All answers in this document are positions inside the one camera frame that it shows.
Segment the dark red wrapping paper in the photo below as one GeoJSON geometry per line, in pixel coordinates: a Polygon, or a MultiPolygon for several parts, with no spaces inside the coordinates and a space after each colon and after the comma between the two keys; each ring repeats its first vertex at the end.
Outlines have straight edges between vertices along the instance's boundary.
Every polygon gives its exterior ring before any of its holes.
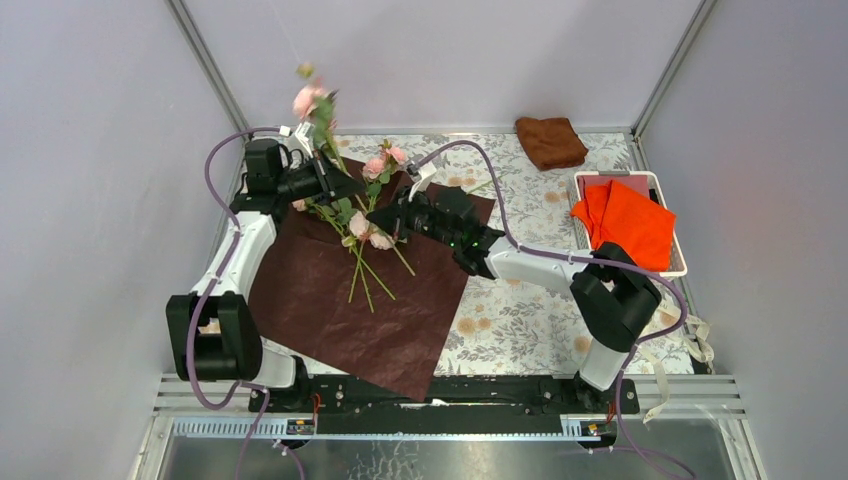
{"type": "Polygon", "coordinates": [[[289,209],[251,287],[253,320],[297,354],[421,400],[470,277],[448,246],[421,235],[362,256],[359,274],[328,222],[289,209]]]}

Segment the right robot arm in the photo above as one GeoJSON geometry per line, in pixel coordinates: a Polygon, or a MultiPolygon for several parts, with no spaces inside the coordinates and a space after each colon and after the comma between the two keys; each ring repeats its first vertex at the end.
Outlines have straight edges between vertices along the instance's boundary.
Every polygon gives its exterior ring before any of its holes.
{"type": "Polygon", "coordinates": [[[605,243],[571,254],[521,245],[486,225],[458,187],[442,190],[435,199],[405,187],[366,218],[394,240],[419,234],[449,247],[454,262],[470,276],[570,292],[593,337],[573,386],[575,402],[589,412],[612,400],[612,386],[662,300],[648,274],[619,246],[605,243]]]}

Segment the pink fake flower bouquet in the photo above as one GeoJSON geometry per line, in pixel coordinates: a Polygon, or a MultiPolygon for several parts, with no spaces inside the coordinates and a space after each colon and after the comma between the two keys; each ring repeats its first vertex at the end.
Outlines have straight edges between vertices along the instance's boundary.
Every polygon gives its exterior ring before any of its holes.
{"type": "Polygon", "coordinates": [[[358,168],[347,167],[335,138],[338,92],[324,86],[321,77],[315,73],[315,67],[310,62],[298,65],[296,74],[304,81],[304,86],[294,97],[292,111],[300,122],[308,120],[315,125],[314,158],[330,161],[351,177],[355,173],[360,173],[366,189],[363,193],[330,202],[325,206],[314,203],[312,200],[298,200],[293,203],[293,206],[299,211],[309,212],[327,222],[340,236],[343,247],[356,260],[348,300],[354,300],[355,290],[361,286],[368,309],[374,312],[373,296],[369,288],[371,280],[375,281],[390,299],[394,300],[396,296],[365,260],[366,246],[394,252],[410,275],[414,276],[416,272],[398,249],[399,240],[391,239],[382,233],[366,219],[366,215],[375,210],[383,194],[389,191],[389,181],[397,178],[402,172],[406,173],[408,164],[413,163],[413,160],[390,140],[384,139],[378,146],[376,156],[358,168]]]}

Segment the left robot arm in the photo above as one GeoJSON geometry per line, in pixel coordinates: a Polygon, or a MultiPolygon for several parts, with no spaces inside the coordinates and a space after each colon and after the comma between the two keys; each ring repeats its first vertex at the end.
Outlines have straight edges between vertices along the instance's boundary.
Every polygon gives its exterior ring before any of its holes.
{"type": "Polygon", "coordinates": [[[265,349],[248,297],[293,202],[328,205],[365,187],[322,153],[295,163],[273,138],[247,142],[244,162],[247,190],[224,206],[226,239],[190,292],[172,296],[166,305],[173,357],[178,376],[194,386],[234,381],[269,387],[282,408],[296,411],[309,401],[311,387],[297,375],[294,356],[265,349]]]}

